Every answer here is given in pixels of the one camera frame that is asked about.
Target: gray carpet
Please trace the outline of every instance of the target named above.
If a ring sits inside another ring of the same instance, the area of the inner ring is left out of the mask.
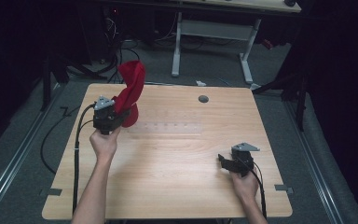
[[[196,47],[188,44],[184,47]],[[208,86],[244,87],[241,66],[236,53],[218,51],[212,52],[214,46],[202,46],[197,50],[184,49],[182,54],[181,75],[171,77],[172,47],[155,46],[153,48],[140,44],[135,50],[146,68],[146,81],[170,83],[177,85],[196,85],[201,80]],[[267,50],[255,45],[249,58],[249,64],[254,76],[254,82],[262,85],[272,81],[277,74],[290,46],[277,47]],[[123,62],[136,59],[135,54],[123,50]],[[98,70],[102,65],[94,64],[91,68]],[[0,223],[68,223],[69,221],[50,221],[41,217],[46,200],[41,195],[43,189],[48,189],[54,175],[43,165],[40,159],[40,147],[49,129],[62,118],[62,106],[68,111],[81,104],[86,88],[90,83],[101,82],[86,77],[71,76],[71,81],[64,87],[62,94],[52,105],[40,130],[36,133],[30,145],[30,151],[20,170],[15,175],[7,193],[0,202]],[[296,134],[291,115],[287,112],[285,103],[277,94],[279,91],[267,91],[256,95],[255,100],[261,118],[266,128],[283,182],[293,189],[289,199],[293,214],[286,218],[269,218],[269,223],[329,223],[314,180],[310,175],[300,139]],[[22,139],[32,126],[42,105],[42,88],[39,84],[28,101],[19,109],[11,120],[11,124],[0,139],[0,176],[5,171],[11,158],[21,144]],[[307,100],[307,110],[304,118],[305,132],[312,152],[320,163],[327,182],[337,199],[339,209],[345,223],[358,223],[358,206],[335,164],[328,146],[324,141],[319,127]],[[48,164],[57,169],[61,156],[75,123],[77,111],[64,119],[48,136],[44,150]],[[245,218],[238,218],[234,223],[247,223]]]

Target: metal rail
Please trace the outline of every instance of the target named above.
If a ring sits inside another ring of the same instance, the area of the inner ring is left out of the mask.
[[[5,196],[8,188],[10,187],[11,182],[16,177],[17,172],[20,170],[22,163],[25,161],[29,151],[30,145],[34,140],[40,126],[42,125],[43,121],[45,120],[48,112],[54,105],[54,102],[62,93],[64,87],[55,88],[55,94],[53,95],[52,101],[49,106],[44,111],[40,111],[38,116],[36,117],[34,123],[32,124],[30,130],[25,135],[24,139],[22,140],[19,148],[16,151],[16,154],[11,159],[10,163],[8,164],[6,170],[2,173],[0,177],[0,202],[2,201],[3,197]]]
[[[331,223],[344,223],[341,214],[337,208],[334,197],[331,193],[330,188],[328,187],[324,176],[322,175],[319,165],[315,160],[312,151],[310,150],[310,145],[308,144],[307,138],[303,132],[298,129],[296,124],[296,112],[293,109],[293,106],[289,102],[283,102],[286,111],[289,113],[289,118],[292,121],[293,127],[296,130],[297,137],[301,142],[302,149],[305,156],[305,161],[310,168],[310,175],[315,183],[315,187],[318,190],[319,196],[321,197],[324,209],[330,218]]]

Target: white desk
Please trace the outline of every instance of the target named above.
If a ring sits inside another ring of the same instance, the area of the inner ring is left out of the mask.
[[[295,12],[301,11],[298,4],[294,7],[288,7],[283,0],[181,0],[180,4],[184,3],[198,3],[210,4],[223,7],[248,7],[260,10],[274,10],[280,12]],[[173,54],[172,76],[178,77],[180,70],[180,42],[182,35],[198,35],[213,38],[224,38],[247,41],[243,53],[240,54],[242,71],[245,76],[245,81],[249,84],[253,83],[252,74],[249,69],[248,57],[255,42],[255,36],[259,28],[261,20],[258,19],[253,25],[234,25],[227,23],[207,22],[207,21],[193,21],[183,20],[182,13],[178,13],[177,30],[176,30],[176,46]]]

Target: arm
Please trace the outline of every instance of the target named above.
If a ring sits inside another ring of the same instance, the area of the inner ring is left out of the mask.
[[[97,156],[97,162],[75,210],[72,223],[105,222],[107,178],[117,150],[119,132],[120,128],[117,128],[110,135],[103,135],[96,130],[89,138]]]
[[[243,210],[245,211],[249,223],[267,223],[255,201],[255,194],[258,190],[258,183],[255,176],[250,172],[244,177],[241,177],[241,174],[233,172],[230,172],[230,174],[234,183],[235,193],[240,198]]]

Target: electronic equipment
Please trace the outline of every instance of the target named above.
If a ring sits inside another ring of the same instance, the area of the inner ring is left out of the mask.
[[[246,176],[250,170],[254,169],[254,159],[250,151],[259,151],[260,149],[247,143],[240,143],[231,148],[231,157],[233,161],[226,160],[222,155],[218,154],[222,168],[231,172],[240,173]]]
[[[130,113],[129,109],[118,115],[115,112],[115,101],[100,96],[94,106],[93,126],[100,130],[101,134],[107,135],[121,126]]]

